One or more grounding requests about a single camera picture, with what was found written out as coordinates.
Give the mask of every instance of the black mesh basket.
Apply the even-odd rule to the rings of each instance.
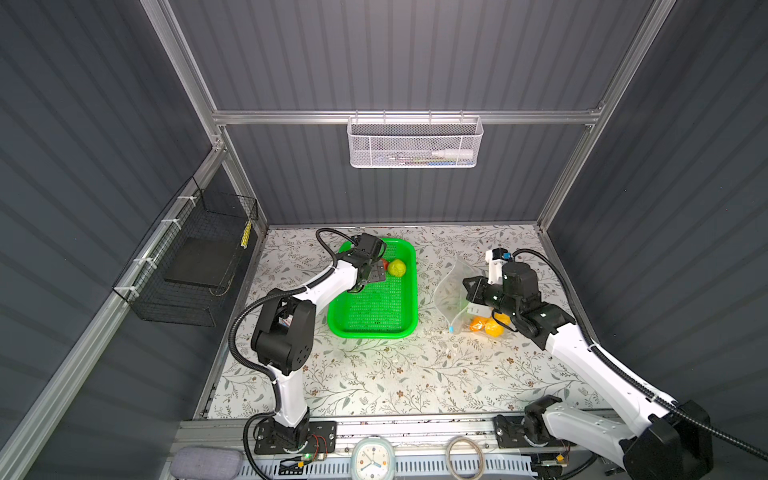
[[[141,263],[132,286],[114,291],[143,320],[226,323],[255,242],[255,235],[247,238],[256,220],[255,199],[198,190],[176,219],[162,220],[168,225],[152,251],[126,266]]]

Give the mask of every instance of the white wire basket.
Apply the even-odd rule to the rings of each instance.
[[[482,123],[464,115],[350,117],[349,162],[355,168],[471,168]]]

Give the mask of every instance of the yellow fruit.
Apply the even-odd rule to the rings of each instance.
[[[386,271],[388,271],[389,275],[392,276],[403,276],[406,274],[406,265],[402,262],[402,260],[393,260],[389,262],[389,266],[386,268]]]
[[[485,324],[489,320],[490,319],[487,319],[482,316],[476,316],[475,318],[472,319],[472,323],[469,324],[469,329],[472,332],[481,332],[485,328]]]
[[[509,325],[512,323],[512,319],[504,313],[494,313],[494,318],[501,323]],[[506,328],[496,323],[493,319],[488,319],[485,324],[485,332],[490,336],[501,336]]]
[[[485,332],[490,336],[500,336],[504,333],[504,327],[491,320],[485,324]]]
[[[506,325],[512,324],[512,319],[509,318],[509,315],[505,315],[504,313],[494,313],[494,317],[501,323],[505,323]]]

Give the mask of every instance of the aluminum frame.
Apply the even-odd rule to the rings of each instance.
[[[589,412],[618,419],[611,409],[595,409]],[[466,436],[481,446],[484,453],[544,453],[560,452],[562,447],[533,447],[528,444],[512,449],[502,449],[496,442],[493,418],[497,415],[523,416],[524,412],[490,412],[430,415],[376,415],[317,417],[325,421],[338,422],[336,429],[336,451],[331,456],[350,456],[355,444],[371,435],[380,435],[397,446],[397,455],[444,454],[445,444],[456,436]],[[243,448],[243,427],[246,419],[190,420],[181,422],[170,448],[173,456],[185,446],[207,446],[218,448]],[[272,455],[258,455],[260,458]]]
[[[188,202],[185,197],[194,194],[197,191],[197,185],[205,187],[210,183],[226,156],[225,153],[219,144],[211,149],[195,172],[194,180],[187,182],[179,193],[179,197],[164,215],[164,220],[176,218],[181,208]],[[138,257],[149,254],[169,227],[170,222],[160,222],[142,246]],[[140,270],[139,263],[132,263],[120,278],[118,286],[131,285]],[[88,328],[27,411],[11,438],[0,450],[0,478],[4,480],[24,478],[130,309],[116,292],[110,292],[107,300],[88,324]]]
[[[601,115],[598,122],[591,127],[588,127],[581,139],[576,145],[576,148],[571,154],[571,158],[565,165],[560,178],[554,185],[554,189],[547,199],[547,203],[541,210],[538,222],[541,228],[546,231],[550,225],[554,216],[558,214],[558,210],[565,201],[565,197],[568,192],[571,191],[576,182],[581,169],[587,162],[589,155],[594,150],[600,136],[603,134],[606,125],[616,111],[621,98],[624,96],[624,92],[627,91],[632,78],[637,69],[640,67],[643,58],[650,49],[650,46],[654,43],[656,36],[661,30],[661,26],[667,20],[674,4],[677,0],[654,0],[654,3],[650,6],[648,13],[645,15],[640,30],[630,45],[627,54],[621,61],[619,68],[614,75],[611,83],[608,85],[605,96],[603,97]]]
[[[211,144],[223,142],[225,148],[230,152],[230,156],[223,163],[223,167],[230,178],[230,182],[232,182],[235,193],[257,199],[259,208],[257,231],[260,236],[263,236],[269,222],[261,209],[261,203],[258,202],[256,192],[248,180],[243,163],[237,156],[237,151],[234,149],[229,134],[214,121],[213,112],[216,110],[216,102],[210,94],[200,68],[197,66],[169,0],[141,0],[141,6],[144,7],[152,27],[174,66],[176,75],[187,92]]]
[[[218,125],[300,124],[346,125],[350,118],[360,123],[410,123],[435,121],[461,123],[480,117],[486,125],[574,124],[594,125],[601,111],[215,111]]]

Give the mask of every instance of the mounting plate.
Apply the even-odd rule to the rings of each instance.
[[[310,420],[310,433],[304,447],[298,452],[285,452],[276,445],[274,434],[274,419],[262,421],[253,435],[256,437],[256,445],[253,447],[253,453],[256,455],[279,455],[283,453],[314,453],[318,445],[312,435],[323,437],[328,443],[327,452],[331,453],[336,449],[336,422],[314,422]],[[326,451],[323,441],[320,440],[319,452]]]
[[[525,438],[523,429],[523,419],[521,415],[497,415],[493,418],[493,430],[496,435],[496,442],[502,449],[519,449],[531,446],[540,447],[562,447],[573,446],[568,440],[552,439],[546,445],[533,445]]]

